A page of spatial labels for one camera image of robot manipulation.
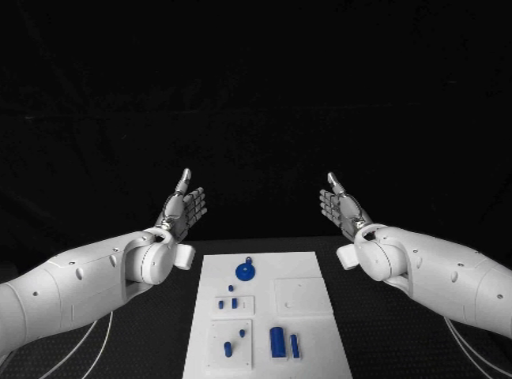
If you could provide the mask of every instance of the blue object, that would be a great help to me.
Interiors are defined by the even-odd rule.
[[[243,263],[237,269],[235,269],[235,275],[240,280],[247,282],[254,278],[254,274],[257,273],[254,266],[253,266],[253,259],[251,257],[247,258],[246,263]]]
[[[224,344],[224,350],[225,350],[225,356],[230,358],[231,355],[233,355],[233,351],[231,351],[231,342],[227,342]]]
[[[293,345],[293,358],[299,358],[299,337],[295,334],[290,335],[290,344]]]
[[[285,346],[285,332],[283,328],[276,326],[270,329],[272,340],[272,358],[286,358],[287,348]]]

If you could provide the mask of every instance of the cable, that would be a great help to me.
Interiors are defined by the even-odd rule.
[[[471,355],[466,353],[466,350],[465,350],[465,348],[464,348],[464,346],[462,346],[462,343],[461,343],[461,341],[459,341],[459,339],[458,339],[458,337],[461,338],[461,340],[464,341],[464,344],[466,345],[466,347],[471,349],[471,351],[472,351],[472,353],[475,353],[475,355],[482,359],[482,361],[488,364],[488,366],[490,367],[492,367],[494,369],[497,369],[504,375],[507,375],[508,377],[512,377],[512,374],[511,373],[508,373],[507,371],[504,371],[501,368],[498,368],[497,367],[497,365],[495,364],[492,364],[481,355],[479,355],[479,353],[477,353],[477,351],[475,351],[475,349],[472,348],[472,346],[469,345],[469,343],[465,341],[465,339],[464,339],[464,337],[462,337],[462,334],[458,332],[458,329],[456,329],[456,327],[453,326],[453,324],[452,324],[452,321],[445,317],[445,320],[446,320],[446,324],[448,324],[448,327],[449,327],[449,329],[451,329],[451,332],[452,332],[452,334],[453,334],[453,337],[456,338],[456,341],[458,341],[458,343],[459,343],[459,345],[461,345],[461,348],[464,349],[464,351],[465,351],[465,354],[466,354],[466,356],[469,357],[469,359],[472,360],[472,357],[471,357]]]
[[[82,343],[85,341],[85,339],[88,338],[88,335],[91,333],[91,331],[94,330],[94,326],[97,325],[97,321],[94,322],[88,332],[85,333],[85,336],[82,338],[82,340],[80,341],[77,347],[74,348],[74,350],[69,352],[68,356],[65,357],[65,359],[56,364],[56,366],[48,371],[48,373],[43,375],[43,377],[41,379],[45,379],[46,377],[49,377],[49,375],[52,375],[54,371],[62,366],[62,364],[65,363],[65,361],[71,358],[72,354],[77,352],[80,346],[82,346]]]
[[[111,334],[111,321],[108,322],[108,331],[106,332],[106,341],[108,340],[108,335]],[[100,349],[100,355],[103,354],[103,351],[106,349],[106,342],[103,343],[103,348]],[[100,355],[97,355],[97,359],[94,361],[94,365],[97,364],[98,360],[100,360]],[[91,366],[90,368],[90,371],[88,373],[84,375],[82,379],[85,379],[85,377],[90,375],[90,372],[91,370],[94,369],[94,365]]]

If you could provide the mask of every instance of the dark table surface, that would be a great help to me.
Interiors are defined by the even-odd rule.
[[[376,282],[361,267],[342,269],[337,256],[338,247],[348,243],[342,236],[185,243],[196,248],[192,270],[173,268],[168,280],[114,312],[106,349],[88,379],[182,378],[202,256],[295,251],[316,252],[354,379],[485,377],[458,346],[445,318],[399,289]],[[110,319],[108,315],[98,321],[84,345],[51,379],[82,378],[103,347]],[[490,332],[455,325],[479,354],[512,373]],[[0,369],[0,379],[39,379],[88,330],[90,325],[17,349]]]

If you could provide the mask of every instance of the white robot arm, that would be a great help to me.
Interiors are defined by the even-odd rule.
[[[185,197],[191,176],[185,169],[155,227],[61,253],[0,284],[0,357],[101,319],[173,266],[191,269],[195,250],[179,242],[208,211],[202,188]]]
[[[322,213],[354,242],[338,249],[347,270],[361,265],[438,314],[512,339],[512,271],[475,249],[373,223],[334,176]]]

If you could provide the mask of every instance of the white cable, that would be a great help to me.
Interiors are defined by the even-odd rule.
[[[56,364],[56,366],[48,371],[46,375],[43,375],[43,377],[41,379],[45,379],[46,377],[49,377],[49,375],[52,375],[54,371],[61,367],[61,365],[65,363],[65,361],[71,358],[72,354],[77,352],[78,348],[82,346],[82,343],[85,341],[85,339],[88,338],[88,335],[91,333],[91,331],[94,330],[94,326],[97,325],[97,321],[94,322],[88,332],[85,333],[85,336],[82,338],[82,340],[80,341],[77,347],[74,348],[74,350],[69,352],[68,356],[65,357],[65,359]]]
[[[108,340],[108,335],[111,334],[111,321],[108,322],[108,331],[106,332],[106,341]],[[106,342],[103,343],[103,348],[100,349],[100,355],[103,354],[103,351],[106,349]],[[97,364],[97,361],[100,360],[100,355],[97,355],[97,359],[94,361],[94,365]],[[82,379],[90,375],[91,370],[94,369],[94,365],[90,368],[88,373],[84,375]]]
[[[446,325],[448,325],[448,327],[451,328],[452,335],[453,335],[453,337],[456,338],[456,341],[458,341],[458,343],[459,343],[459,346],[461,346],[461,348],[464,349],[465,354],[466,354],[466,356],[469,357],[469,359],[472,360],[472,363],[475,364],[477,368],[482,371],[482,374],[484,374],[490,379],[494,379],[494,378],[487,374],[487,372],[482,370],[482,367],[478,365],[478,363],[477,363],[475,360],[472,359],[472,356],[471,356],[469,353],[466,352],[465,347],[464,347],[464,345],[462,345],[462,342],[459,341],[459,338],[458,338],[456,334],[453,333],[453,329],[452,329],[451,324],[449,324],[448,322],[446,322]]]
[[[512,374],[508,373],[507,371],[504,371],[501,368],[497,367],[497,365],[494,365],[491,362],[487,361],[487,359],[479,355],[479,353],[477,353],[475,349],[471,347],[469,343],[465,341],[464,337],[462,337],[462,334],[458,332],[458,329],[456,327],[453,326],[452,324],[452,321],[445,317],[446,319],[446,324],[449,325],[451,327],[451,331],[452,333],[455,333],[461,340],[464,341],[464,344],[466,345],[466,347],[471,349],[471,351],[475,353],[475,355],[484,360],[484,362],[488,364],[490,367],[492,367],[494,369],[497,369],[501,373],[504,373],[504,375],[507,375],[508,377],[512,377]]]

